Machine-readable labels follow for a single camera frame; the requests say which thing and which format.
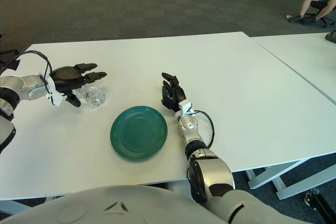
clear glass cup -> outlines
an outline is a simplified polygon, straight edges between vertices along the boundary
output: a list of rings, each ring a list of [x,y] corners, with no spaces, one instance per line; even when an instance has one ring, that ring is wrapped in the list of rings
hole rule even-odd
[[[76,89],[73,92],[78,99],[89,103],[93,108],[102,105],[106,98],[105,93],[92,84],[85,84],[80,89]]]

person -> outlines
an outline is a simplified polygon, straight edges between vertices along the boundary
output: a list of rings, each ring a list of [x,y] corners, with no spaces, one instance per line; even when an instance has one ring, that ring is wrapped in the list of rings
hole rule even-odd
[[[322,9],[322,11],[316,16],[313,16],[311,19],[308,20],[307,19],[303,20],[303,16],[305,15],[312,1],[328,3],[328,5],[324,9]],[[300,14],[296,17],[289,18],[288,21],[292,23],[303,23],[303,24],[316,23],[320,18],[331,13],[331,11],[335,8],[335,6],[336,6],[336,0],[304,0]]]

black cable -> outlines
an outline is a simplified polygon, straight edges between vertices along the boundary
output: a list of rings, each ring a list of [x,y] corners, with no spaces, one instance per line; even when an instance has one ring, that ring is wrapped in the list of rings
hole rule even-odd
[[[47,83],[48,83],[48,82],[47,82],[47,80],[46,80],[46,75],[47,75],[48,66],[49,66],[49,68],[50,68],[50,63],[49,63],[49,64],[47,63],[46,71],[44,72],[44,76],[43,76],[43,82],[44,82],[44,87],[46,87],[46,90],[47,90],[48,94],[50,94],[49,89],[48,89],[48,87],[47,87]],[[50,98],[51,98],[51,103],[52,103],[52,105],[54,105],[53,96],[51,96]]]
[[[46,62],[47,62],[47,67],[46,67],[46,71],[44,72],[44,76],[43,76],[43,79],[44,79],[44,86],[46,87],[46,90],[48,92],[48,94],[50,94],[49,92],[49,89],[47,87],[47,80],[46,80],[46,75],[47,75],[47,70],[48,70],[48,67],[49,67],[49,71],[50,73],[53,71],[53,68],[51,67],[51,64],[50,64],[50,61],[48,60],[48,57],[45,56],[44,54],[42,54],[41,52],[39,51],[35,51],[35,50],[29,50],[29,51],[26,51],[26,52],[22,52],[21,54],[18,54],[16,56],[14,56],[12,59],[10,59],[4,66],[3,68],[0,70],[0,75],[7,69],[7,67],[9,66],[9,64],[11,64],[11,62],[13,60],[16,60],[18,59],[21,55],[25,55],[25,54],[36,54],[36,55],[39,55],[41,58],[43,58]]]
[[[39,55],[41,58],[43,58],[43,59],[47,62],[48,66],[49,66],[49,69],[50,69],[50,73],[53,71],[53,69],[52,69],[52,67],[51,67],[51,64],[50,64],[50,62],[49,62],[47,56],[45,56],[44,54],[42,54],[42,53],[39,52],[39,51],[29,50],[29,51],[26,51],[26,52],[22,52],[21,54],[18,54],[18,55],[16,55],[16,56],[14,56],[12,59],[10,59],[10,60],[3,66],[3,68],[1,69],[1,71],[0,71],[0,75],[7,69],[7,67],[9,66],[9,64],[11,64],[11,62],[12,62],[13,60],[18,59],[21,55],[25,55],[25,54],[36,54],[36,55]]]
[[[192,109],[192,107],[193,107],[193,104],[191,103],[191,106],[190,106],[190,108],[187,110],[187,113]]]
[[[202,113],[203,115],[206,116],[206,118],[208,118],[210,124],[211,124],[211,128],[212,128],[212,137],[211,137],[211,140],[210,140],[210,143],[208,144],[207,148],[210,149],[210,147],[212,146],[212,143],[214,142],[214,137],[215,137],[215,127],[214,127],[214,123],[212,122],[210,116],[205,113],[204,111],[201,111],[201,110],[194,110],[195,113],[192,113],[191,115],[193,114],[197,114],[197,113]]]

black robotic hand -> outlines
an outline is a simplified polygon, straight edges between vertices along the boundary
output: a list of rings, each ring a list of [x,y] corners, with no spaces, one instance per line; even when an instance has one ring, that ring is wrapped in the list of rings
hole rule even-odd
[[[168,73],[162,73],[162,77],[169,83],[163,81],[161,102],[168,109],[177,112],[180,110],[179,103],[186,99],[184,91],[178,85],[178,79],[176,76],[171,76]]]
[[[55,83],[56,90],[67,96],[66,101],[76,107],[79,107],[80,101],[73,94],[72,90],[79,89],[83,85],[93,83],[107,75],[105,72],[92,72],[86,74],[85,76],[81,75],[82,73],[96,67],[97,64],[94,63],[82,63],[77,64],[74,67],[61,67],[52,71],[50,77]]]

sneaker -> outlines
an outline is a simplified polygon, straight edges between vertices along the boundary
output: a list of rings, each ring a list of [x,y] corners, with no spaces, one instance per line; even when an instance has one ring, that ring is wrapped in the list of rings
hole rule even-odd
[[[316,24],[317,23],[317,20],[316,20],[315,16],[309,17],[309,18],[305,18],[303,21],[304,21],[304,24],[306,24],[306,25]]]
[[[288,21],[291,22],[291,23],[302,23],[303,22],[303,18],[300,15],[298,15],[298,16],[296,16],[294,18],[293,17],[289,18]]]

